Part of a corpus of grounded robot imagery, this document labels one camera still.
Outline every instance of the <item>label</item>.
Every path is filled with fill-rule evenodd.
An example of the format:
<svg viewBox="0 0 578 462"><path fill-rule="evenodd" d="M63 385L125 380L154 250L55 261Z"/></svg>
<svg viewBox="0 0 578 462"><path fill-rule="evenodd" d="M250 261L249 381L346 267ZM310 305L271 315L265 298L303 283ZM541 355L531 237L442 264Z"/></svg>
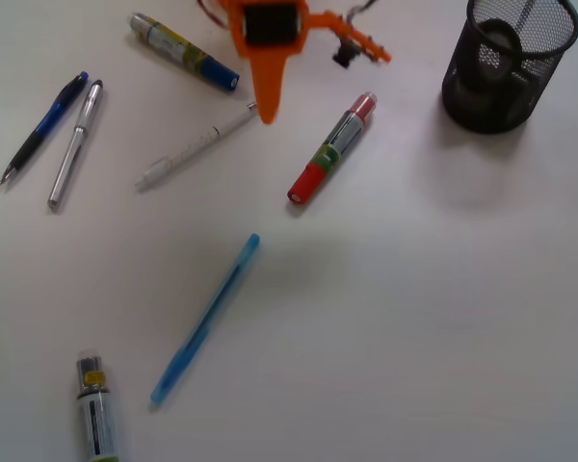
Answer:
<svg viewBox="0 0 578 462"><path fill-rule="evenodd" d="M310 162L317 164L329 173L363 129L362 119L355 113L346 112Z"/></svg>
<svg viewBox="0 0 578 462"><path fill-rule="evenodd" d="M153 48L169 55L171 59L184 64L187 69L200 73L206 53L183 39L171 29L162 24L156 24L147 34L147 42Z"/></svg>
<svg viewBox="0 0 578 462"><path fill-rule="evenodd" d="M104 386L105 372L102 371L86 372L86 375L84 375L84 383L86 385L100 385L101 387Z"/></svg>
<svg viewBox="0 0 578 462"><path fill-rule="evenodd" d="M77 399L87 462L118 462L112 397L95 393Z"/></svg>

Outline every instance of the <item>pen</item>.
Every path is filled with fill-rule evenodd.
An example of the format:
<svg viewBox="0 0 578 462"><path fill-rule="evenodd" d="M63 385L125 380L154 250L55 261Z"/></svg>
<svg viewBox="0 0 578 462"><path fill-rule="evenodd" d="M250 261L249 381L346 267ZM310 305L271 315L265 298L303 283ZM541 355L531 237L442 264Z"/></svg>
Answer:
<svg viewBox="0 0 578 462"><path fill-rule="evenodd" d="M186 370L197 353L197 350L201 347L201 344L203 344L203 341L210 333L214 320L223 309L223 302L231 292L231 289L234 288L242 279L250 258L257 247L259 247L259 236L252 234L240 252L238 259L233 264L233 267L229 270L223 283L210 300L210 303L203 312L203 316L198 321L195 329L193 329L191 335L186 339L186 342L184 342L180 349L175 353L171 362L167 366L165 373L161 377L161 380L152 392L150 399L157 406L161 405L171 388L173 388L173 385L175 385L175 382L177 382L177 379Z"/></svg>
<svg viewBox="0 0 578 462"><path fill-rule="evenodd" d="M45 117L40 124L37 125L34 132L30 134L28 140L19 148L15 157L13 157L11 163L7 166L7 169L0 179L0 186L14 178L17 172L32 158L32 155L47 135L49 135L49 132L51 132L51 129L54 128L58 120L60 120L60 117L62 117L66 109L68 109L68 106L77 98L81 90L84 89L86 82L88 82L88 73L82 72L60 91Z"/></svg>
<svg viewBox="0 0 578 462"><path fill-rule="evenodd" d="M257 104L250 103L237 117L231 119L225 125L220 125L219 127L212 126L210 130L207 131L205 135L199 137L199 140L193 144L190 144L186 149L179 153L175 157L164 157L153 163L149 169L142 175L142 177L135 183L136 188L139 191L146 190L147 188L153 186L159 180L167 176L173 170L180 167L188 159L193 157L198 152L211 146L216 141L220 140L224 136L230 134L237 128L244 125L246 122L251 120L257 115Z"/></svg>
<svg viewBox="0 0 578 462"><path fill-rule="evenodd" d="M77 122L75 123L75 128L73 131L73 136L70 139L68 148L66 149L65 157L60 165L60 170L58 170L58 176L54 182L54 186L49 194L49 199L47 199L47 205L54 212L60 207L60 200L66 189L66 182L70 177L75 161L81 151L88 133L92 126L92 121L98 110L98 104L103 97L103 82L97 80L94 82L88 91L86 100L84 101L79 116L77 117Z"/></svg>
<svg viewBox="0 0 578 462"><path fill-rule="evenodd" d="M137 37L142 43L166 55L191 72L199 74L208 82L229 91L235 90L238 85L239 74L222 65L160 22L141 13L129 15L127 22L131 29L137 33Z"/></svg>

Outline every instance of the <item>black mesh pencil holder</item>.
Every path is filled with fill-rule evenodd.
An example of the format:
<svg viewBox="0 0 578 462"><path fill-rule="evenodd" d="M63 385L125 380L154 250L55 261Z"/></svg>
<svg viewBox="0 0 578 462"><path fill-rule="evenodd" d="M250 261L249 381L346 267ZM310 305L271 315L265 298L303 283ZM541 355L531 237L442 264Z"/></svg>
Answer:
<svg viewBox="0 0 578 462"><path fill-rule="evenodd" d="M446 111L479 133L517 127L577 38L578 14L566 0L469 0L443 80Z"/></svg>

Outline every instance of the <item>white table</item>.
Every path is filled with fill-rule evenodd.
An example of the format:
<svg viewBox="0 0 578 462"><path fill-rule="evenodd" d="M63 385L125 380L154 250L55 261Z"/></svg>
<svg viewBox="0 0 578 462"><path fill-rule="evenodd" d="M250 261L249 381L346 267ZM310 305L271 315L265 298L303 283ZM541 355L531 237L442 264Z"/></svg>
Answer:
<svg viewBox="0 0 578 462"><path fill-rule="evenodd" d="M357 25L393 53L383 67L344 70L313 33L275 125L137 194L149 163L252 100L248 63L194 0L0 1L0 175L67 81L86 70L106 90L59 215L45 202L79 101L0 192L0 461L81 460L90 347L125 461L578 461L578 42L523 129L477 137L439 103L464 10L379 2ZM132 11L239 70L235 95L138 45ZM366 90L368 134L295 213L286 192ZM249 277L151 413L252 232Z"/></svg>

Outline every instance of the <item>red marker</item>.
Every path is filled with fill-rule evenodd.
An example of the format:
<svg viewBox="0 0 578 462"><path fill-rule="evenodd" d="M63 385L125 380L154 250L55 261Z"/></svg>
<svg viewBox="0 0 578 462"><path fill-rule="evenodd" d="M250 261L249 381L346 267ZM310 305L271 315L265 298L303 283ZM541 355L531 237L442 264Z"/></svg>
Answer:
<svg viewBox="0 0 578 462"><path fill-rule="evenodd" d="M351 144L364 132L366 122L377 106L377 97L370 91L362 94L338 121L317 153L310 160L298 181L287 193L289 200L303 204L324 182Z"/></svg>

